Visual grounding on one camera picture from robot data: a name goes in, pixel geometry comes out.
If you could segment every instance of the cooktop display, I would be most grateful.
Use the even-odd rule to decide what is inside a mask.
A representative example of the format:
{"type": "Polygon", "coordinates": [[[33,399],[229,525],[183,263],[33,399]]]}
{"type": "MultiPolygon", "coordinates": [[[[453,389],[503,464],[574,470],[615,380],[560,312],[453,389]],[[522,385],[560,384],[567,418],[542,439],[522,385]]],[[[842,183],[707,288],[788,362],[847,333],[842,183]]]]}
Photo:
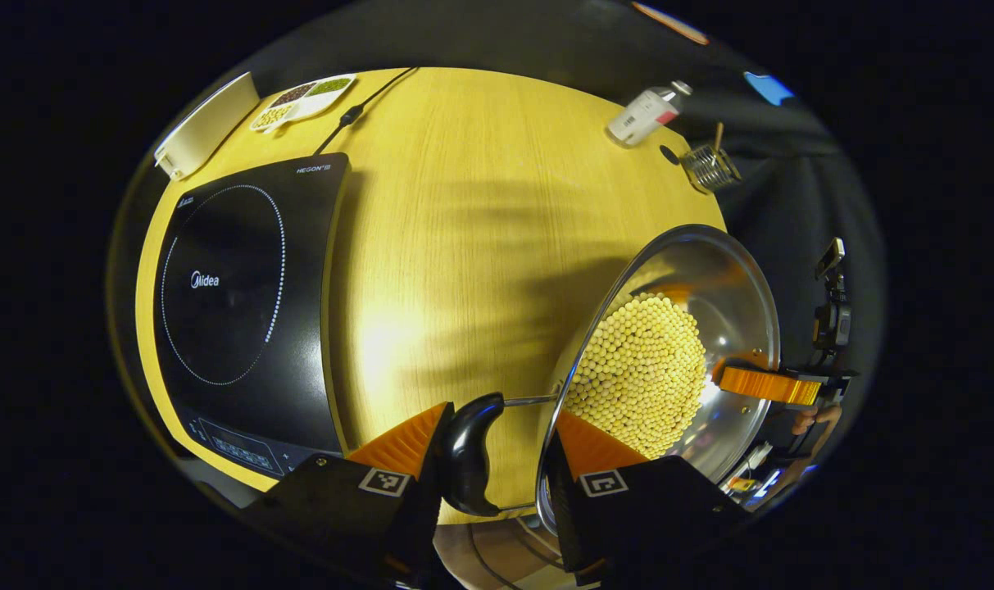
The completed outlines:
{"type": "Polygon", "coordinates": [[[187,191],[159,257],[155,339],[194,440],[280,478],[342,453],[329,378],[329,258],[346,154],[279,161],[187,191]]]}

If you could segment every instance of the midea logo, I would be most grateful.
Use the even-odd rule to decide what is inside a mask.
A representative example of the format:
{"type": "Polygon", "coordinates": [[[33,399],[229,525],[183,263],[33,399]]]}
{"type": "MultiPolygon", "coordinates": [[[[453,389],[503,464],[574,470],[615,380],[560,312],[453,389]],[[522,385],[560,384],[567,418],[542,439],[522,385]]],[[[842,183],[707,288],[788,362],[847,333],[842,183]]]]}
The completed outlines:
{"type": "Polygon", "coordinates": [[[190,273],[190,288],[219,287],[219,286],[220,286],[220,277],[218,276],[209,276],[207,274],[202,274],[197,271],[190,273]]]}

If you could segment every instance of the wire basket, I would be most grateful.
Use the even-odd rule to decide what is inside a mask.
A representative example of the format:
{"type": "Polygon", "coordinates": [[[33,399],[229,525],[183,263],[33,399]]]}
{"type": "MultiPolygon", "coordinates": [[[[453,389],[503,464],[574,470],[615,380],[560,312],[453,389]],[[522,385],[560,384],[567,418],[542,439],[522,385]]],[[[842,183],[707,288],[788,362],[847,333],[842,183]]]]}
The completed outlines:
{"type": "Polygon", "coordinates": [[[701,146],[684,153],[680,161],[692,186],[701,191],[710,192],[741,182],[737,167],[722,148],[716,152],[712,146],[701,146]]]}

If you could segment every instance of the white divided dish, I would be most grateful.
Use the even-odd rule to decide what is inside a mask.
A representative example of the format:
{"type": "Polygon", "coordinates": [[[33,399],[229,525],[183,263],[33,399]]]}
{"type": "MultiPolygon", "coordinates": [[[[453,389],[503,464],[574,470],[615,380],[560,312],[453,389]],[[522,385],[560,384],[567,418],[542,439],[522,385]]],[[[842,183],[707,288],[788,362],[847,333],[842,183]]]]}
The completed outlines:
{"type": "MultiPolygon", "coordinates": [[[[259,120],[261,116],[264,116],[265,113],[271,111],[272,108],[282,108],[284,106],[291,106],[289,111],[285,112],[283,116],[280,117],[280,119],[275,121],[275,123],[271,123],[270,125],[258,125],[256,122],[253,122],[250,128],[254,131],[264,131],[265,134],[270,134],[271,131],[275,131],[280,126],[292,122],[292,120],[301,120],[301,119],[306,119],[309,116],[318,115],[318,113],[325,111],[325,109],[328,109],[329,106],[331,106],[334,102],[336,102],[337,98],[340,98],[340,96],[342,96],[342,94],[345,93],[347,89],[351,87],[352,84],[354,84],[354,81],[355,81],[354,74],[341,74],[341,75],[330,75],[329,78],[316,79],[313,82],[308,82],[307,84],[311,84],[311,89],[306,91],[306,93],[303,94],[302,97],[297,98],[297,100],[295,101],[291,101],[291,103],[278,105],[277,107],[268,107],[264,109],[264,111],[260,114],[260,116],[257,117],[257,120],[259,120]],[[336,79],[347,79],[347,83],[346,85],[343,86],[343,88],[329,90],[327,93],[317,93],[311,96],[311,93],[313,93],[313,91],[317,89],[317,87],[320,86],[320,84],[332,82],[335,81],[336,79]]],[[[298,87],[301,87],[303,85],[305,84],[294,86],[293,88],[298,89],[298,87]]]]}

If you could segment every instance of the dark background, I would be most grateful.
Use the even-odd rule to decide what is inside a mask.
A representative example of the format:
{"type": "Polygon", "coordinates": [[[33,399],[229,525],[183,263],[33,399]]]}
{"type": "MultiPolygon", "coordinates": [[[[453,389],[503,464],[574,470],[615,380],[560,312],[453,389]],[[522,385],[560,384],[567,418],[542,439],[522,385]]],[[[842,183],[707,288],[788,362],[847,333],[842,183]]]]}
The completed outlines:
{"type": "MultiPolygon", "coordinates": [[[[101,288],[119,199],[160,131],[234,64],[324,10],[0,5],[6,578],[327,583],[230,519],[156,450],[121,391],[101,288]]],[[[897,575],[990,574],[994,5],[898,10],[868,1],[669,9],[769,67],[854,156],[878,187],[891,287],[878,403],[793,501],[669,572],[687,582],[885,578],[884,568],[860,567],[874,563],[897,575]]]]}

